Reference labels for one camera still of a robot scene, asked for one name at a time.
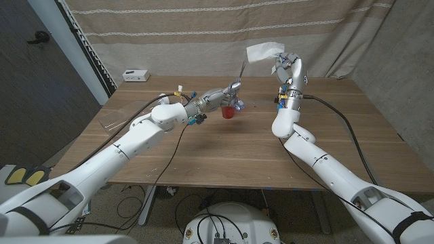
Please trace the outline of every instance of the red cup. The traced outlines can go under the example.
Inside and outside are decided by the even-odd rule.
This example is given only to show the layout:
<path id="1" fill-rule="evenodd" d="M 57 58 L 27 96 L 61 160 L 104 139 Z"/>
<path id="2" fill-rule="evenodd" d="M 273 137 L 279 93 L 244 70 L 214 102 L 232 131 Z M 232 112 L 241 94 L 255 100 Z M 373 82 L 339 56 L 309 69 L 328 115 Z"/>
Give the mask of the red cup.
<path id="1" fill-rule="evenodd" d="M 231 106 L 222 107 L 222 115 L 225 119 L 230 119 L 233 117 L 233 113 L 235 112 L 235 108 Z"/>

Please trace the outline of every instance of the black strap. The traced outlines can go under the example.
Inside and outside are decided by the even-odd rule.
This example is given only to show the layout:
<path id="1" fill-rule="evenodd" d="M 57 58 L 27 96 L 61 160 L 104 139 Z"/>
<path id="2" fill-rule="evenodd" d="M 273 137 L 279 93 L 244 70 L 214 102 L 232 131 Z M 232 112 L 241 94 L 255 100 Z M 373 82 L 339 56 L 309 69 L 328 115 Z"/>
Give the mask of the black strap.
<path id="1" fill-rule="evenodd" d="M 395 240 L 396 244 L 400 244 L 401 241 L 399 238 L 401 237 L 402 233 L 412 224 L 414 224 L 416 221 L 419 220 L 432 220 L 433 217 L 426 215 L 422 211 L 412 212 L 412 215 L 408 216 L 405 220 L 402 220 L 401 223 L 399 223 L 395 229 L 393 229 L 392 237 L 393 240 Z"/>
<path id="2" fill-rule="evenodd" d="M 33 213 L 31 210 L 29 210 L 25 207 L 16 207 L 9 212 L 12 212 L 12 211 L 19 213 L 22 216 L 28 218 L 28 220 L 30 220 L 38 228 L 39 235 L 48 235 L 48 233 L 50 233 L 50 230 L 49 230 L 47 224 L 38 215 Z"/>

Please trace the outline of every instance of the door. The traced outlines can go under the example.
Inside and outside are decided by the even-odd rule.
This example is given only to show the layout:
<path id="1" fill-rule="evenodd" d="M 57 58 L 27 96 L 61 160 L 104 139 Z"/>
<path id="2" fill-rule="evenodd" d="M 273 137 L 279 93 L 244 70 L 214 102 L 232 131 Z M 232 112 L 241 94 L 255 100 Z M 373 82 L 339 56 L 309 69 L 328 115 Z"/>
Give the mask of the door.
<path id="1" fill-rule="evenodd" d="M 25 0 L 0 8 L 0 167 L 40 165 L 76 138 L 100 105 Z"/>

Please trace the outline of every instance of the white box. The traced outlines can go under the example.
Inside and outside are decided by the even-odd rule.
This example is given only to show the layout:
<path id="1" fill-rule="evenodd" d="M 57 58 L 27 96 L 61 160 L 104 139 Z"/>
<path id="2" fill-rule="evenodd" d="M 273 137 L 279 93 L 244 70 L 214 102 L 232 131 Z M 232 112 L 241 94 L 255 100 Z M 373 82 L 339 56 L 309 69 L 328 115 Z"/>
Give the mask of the white box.
<path id="1" fill-rule="evenodd" d="M 124 81 L 147 81 L 149 72 L 148 70 L 126 70 L 122 77 Z"/>

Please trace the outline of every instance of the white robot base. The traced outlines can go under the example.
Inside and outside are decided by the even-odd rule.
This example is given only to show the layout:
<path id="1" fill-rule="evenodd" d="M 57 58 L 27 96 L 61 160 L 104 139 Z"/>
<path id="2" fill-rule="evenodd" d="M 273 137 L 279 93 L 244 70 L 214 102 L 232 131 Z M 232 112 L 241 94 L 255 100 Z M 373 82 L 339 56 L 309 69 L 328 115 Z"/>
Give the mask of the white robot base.
<path id="1" fill-rule="evenodd" d="M 224 216 L 230 219 L 237 227 L 227 219 L 222 220 L 223 227 L 217 217 L 207 217 L 206 209 L 196 215 L 193 220 L 187 224 L 184 230 L 184 244 L 200 244 L 199 234 L 204 244 L 208 243 L 264 243 L 280 244 L 279 233 L 274 222 L 258 209 L 244 203 L 218 203 L 208 207 L 210 214 Z"/>

